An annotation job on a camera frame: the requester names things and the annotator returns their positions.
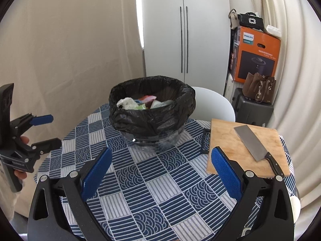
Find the orange box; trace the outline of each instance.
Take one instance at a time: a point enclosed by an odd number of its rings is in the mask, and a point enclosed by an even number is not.
[[[281,41],[266,33],[239,26],[235,29],[230,70],[244,83],[248,73],[274,77]]]

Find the white chair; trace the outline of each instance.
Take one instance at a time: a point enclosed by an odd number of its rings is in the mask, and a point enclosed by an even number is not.
[[[234,109],[230,102],[217,92],[193,87],[195,90],[196,108],[190,118],[211,121],[213,118],[235,122]]]

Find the wardrobe door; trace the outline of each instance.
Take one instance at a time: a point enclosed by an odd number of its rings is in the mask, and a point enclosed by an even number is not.
[[[142,0],[146,75],[184,81],[183,0]]]
[[[229,0],[184,0],[185,83],[223,95],[230,50]]]

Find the cleaver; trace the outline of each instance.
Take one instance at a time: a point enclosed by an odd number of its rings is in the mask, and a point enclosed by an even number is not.
[[[284,173],[280,168],[279,164],[275,161],[274,157],[266,150],[257,136],[251,131],[248,125],[235,127],[234,130],[244,143],[245,147],[251,153],[251,155],[255,158],[256,161],[260,161],[261,159],[267,159],[270,163],[270,166],[275,175],[280,175],[284,178]]]

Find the blue patterned tablecloth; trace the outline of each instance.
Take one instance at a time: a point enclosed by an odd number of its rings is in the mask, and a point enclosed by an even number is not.
[[[128,147],[110,125],[109,114],[105,104],[73,129],[62,148],[42,163],[35,181],[42,175],[65,177],[109,146],[113,163],[87,204],[113,240],[210,240],[236,204],[219,176],[205,172],[207,155],[200,154],[200,145],[203,128],[210,128],[210,123],[189,119],[176,147],[153,153]],[[293,196],[293,164],[280,139],[291,172],[284,180]],[[261,201],[257,198],[243,232],[253,225]],[[83,237],[66,198],[62,203],[73,232]]]

